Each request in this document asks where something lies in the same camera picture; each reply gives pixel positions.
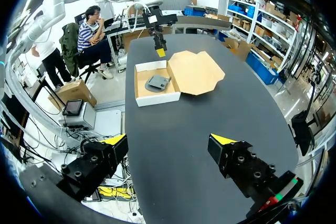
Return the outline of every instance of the white shelving unit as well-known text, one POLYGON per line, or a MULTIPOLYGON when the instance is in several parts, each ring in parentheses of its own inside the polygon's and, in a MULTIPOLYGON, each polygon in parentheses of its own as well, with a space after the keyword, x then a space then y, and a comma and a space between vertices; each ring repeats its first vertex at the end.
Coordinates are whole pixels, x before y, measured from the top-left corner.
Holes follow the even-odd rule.
MULTIPOLYGON (((234 27, 236 27, 237 29, 240 29, 244 32, 246 32, 248 34, 248 37, 247 37, 247 40, 246 42, 247 43, 252 43, 256 40, 259 40, 261 43, 263 44, 266 44, 269 48, 272 49, 272 51, 276 54, 276 55, 279 55, 281 58, 282 58, 282 63, 281 65, 279 66, 278 68, 278 73, 284 68, 284 66, 286 65, 286 61, 288 59, 288 56, 289 54, 291 53, 292 51, 292 47, 294 45, 294 41, 295 41, 295 38, 296 38, 296 35, 297 35, 297 32, 295 30, 294 27, 292 27, 289 23, 283 21, 282 19, 280 19, 279 17, 263 10, 263 9, 260 9, 259 8, 259 4, 251 4, 251 3, 248 3, 248 2, 244 2, 244 1, 241 1, 241 0, 227 0, 227 7, 226 7, 226 16, 234 16, 234 14, 236 16, 239 16, 239 17, 242 17, 242 18, 245 18, 247 19, 249 22, 251 22, 251 28, 250 28, 250 31, 247 31, 245 29, 243 29, 242 27, 239 27, 239 26, 236 26, 236 25, 233 25, 234 27), (237 3, 237 5, 247 5, 247 6, 254 6, 255 7, 255 12, 254 12, 254 15, 253 15, 253 18, 250 18, 242 13, 239 13, 239 12, 236 12, 236 11, 233 11, 233 10, 229 10, 228 9, 228 6, 229 5, 232 5, 234 3, 237 3), (284 26, 284 28, 286 30, 289 30, 293 36, 291 39, 287 39, 284 37, 284 35, 276 32, 274 29, 272 29, 271 27, 268 27, 268 26, 265 26, 263 25, 261 22, 257 21, 257 17, 260 13, 263 13, 265 15, 268 15, 269 17, 275 19, 279 24, 281 24, 282 26, 284 26), (277 50, 274 45, 272 45, 271 43, 267 42, 264 38, 262 38, 261 36, 259 36, 258 34, 256 34, 254 32, 255 30, 255 27, 256 25, 259 25, 259 26, 262 26, 264 27, 265 29, 271 31, 274 35, 278 36, 282 42, 282 44, 286 44, 286 47, 288 46, 288 49, 287 49, 287 52, 286 52, 286 55, 284 55, 283 53, 281 53, 279 50, 277 50)), ((260 59, 262 58, 259 54, 257 54, 254 50, 251 50, 253 53, 255 53, 260 59)))
POLYGON ((247 18, 247 19, 252 20, 252 18, 250 18, 250 17, 248 17, 248 16, 246 16, 246 15, 244 15, 244 14, 242 14, 242 13, 236 12, 236 11, 234 11, 234 10, 227 10, 227 11, 228 11, 228 12, 231 12, 231 13, 235 13, 235 14, 237 14, 237 15, 240 15, 241 17, 244 17, 244 18, 247 18))

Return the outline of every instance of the black table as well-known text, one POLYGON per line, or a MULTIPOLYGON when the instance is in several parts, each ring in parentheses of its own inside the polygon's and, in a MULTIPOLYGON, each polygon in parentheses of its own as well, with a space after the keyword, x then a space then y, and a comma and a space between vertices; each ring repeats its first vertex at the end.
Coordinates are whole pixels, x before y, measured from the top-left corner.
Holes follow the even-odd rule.
POLYGON ((277 104, 249 67, 206 35, 165 35, 169 60, 175 52, 206 51, 225 72, 215 90, 181 94, 177 102, 139 108, 134 65, 162 60, 153 38, 134 40, 126 75, 125 129, 130 170, 147 224, 237 223, 253 201, 224 179, 207 151, 215 133, 246 140, 276 175, 294 170, 298 153, 277 104))

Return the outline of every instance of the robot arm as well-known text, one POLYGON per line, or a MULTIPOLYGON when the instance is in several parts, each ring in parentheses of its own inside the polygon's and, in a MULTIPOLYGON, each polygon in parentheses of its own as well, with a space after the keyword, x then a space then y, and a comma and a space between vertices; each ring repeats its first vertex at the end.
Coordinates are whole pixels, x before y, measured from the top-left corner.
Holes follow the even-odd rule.
MULTIPOLYGON (((27 111, 41 122, 46 128, 50 129, 54 134, 60 136, 63 139, 69 139, 65 131, 51 119, 46 118, 40 108, 36 107, 34 102, 30 99, 27 93, 23 90, 20 83, 18 82, 14 72, 12 71, 12 64, 19 57, 19 55, 29 51, 34 41, 47 29, 52 27, 54 24, 58 23, 65 17, 65 4, 72 3, 79 0, 44 0, 43 1, 43 11, 44 14, 35 20, 26 32, 22 34, 19 40, 17 40, 17 45, 14 47, 12 53, 8 55, 5 66, 5 77, 9 88, 11 89, 13 95, 20 101, 20 103, 27 109, 27 111)), ((131 0, 105 0, 112 2, 125 2, 131 0)), ((163 21, 168 21, 163 19, 159 5, 162 4, 162 0, 134 0, 142 5, 148 7, 148 11, 144 12, 145 20, 148 20, 147 28, 150 28, 151 35, 154 36, 155 48, 161 50, 166 49, 165 40, 161 34, 162 28, 161 24, 163 21)), ((176 15, 169 15, 169 24, 177 21, 176 15)))

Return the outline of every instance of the box lid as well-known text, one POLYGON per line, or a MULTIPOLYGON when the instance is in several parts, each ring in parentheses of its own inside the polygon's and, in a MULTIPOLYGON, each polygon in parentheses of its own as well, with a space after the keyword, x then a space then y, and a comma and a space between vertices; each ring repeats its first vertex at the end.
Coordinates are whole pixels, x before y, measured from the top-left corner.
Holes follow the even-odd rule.
POLYGON ((180 92, 199 95, 215 89, 217 82, 224 79, 224 72, 206 53, 194 54, 182 51, 168 61, 173 80, 180 92))

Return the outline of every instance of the blue storage bin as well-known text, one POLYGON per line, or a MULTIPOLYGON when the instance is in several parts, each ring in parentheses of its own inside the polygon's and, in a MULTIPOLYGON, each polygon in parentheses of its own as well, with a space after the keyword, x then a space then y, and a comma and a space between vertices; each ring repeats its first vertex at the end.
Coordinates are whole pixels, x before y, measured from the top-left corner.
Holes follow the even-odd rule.
POLYGON ((252 52, 248 53, 246 63, 254 70, 254 72, 257 72, 261 64, 258 60, 258 56, 255 56, 255 54, 252 52))
POLYGON ((184 15, 186 16, 198 16, 198 17, 203 17, 205 14, 205 12, 201 11, 201 10, 192 10, 192 9, 188 9, 185 8, 184 9, 184 15))
POLYGON ((228 8, 229 10, 234 10, 235 12, 239 12, 240 10, 243 10, 242 7, 237 6, 237 5, 229 5, 227 8, 228 8))
POLYGON ((254 70, 257 75, 263 80, 266 85, 274 84, 279 77, 279 74, 275 69, 273 71, 276 75, 273 75, 269 70, 259 61, 259 57, 250 52, 246 58, 246 63, 254 70))
POLYGON ((249 6, 248 11, 254 13, 255 9, 254 6, 249 6))
POLYGON ((253 18, 253 16, 254 16, 254 12, 253 13, 251 13, 250 11, 247 12, 247 17, 253 18))
POLYGON ((225 38, 227 38, 227 36, 225 34, 223 34, 221 31, 218 33, 218 39, 221 41, 221 42, 224 42, 225 41, 225 38))

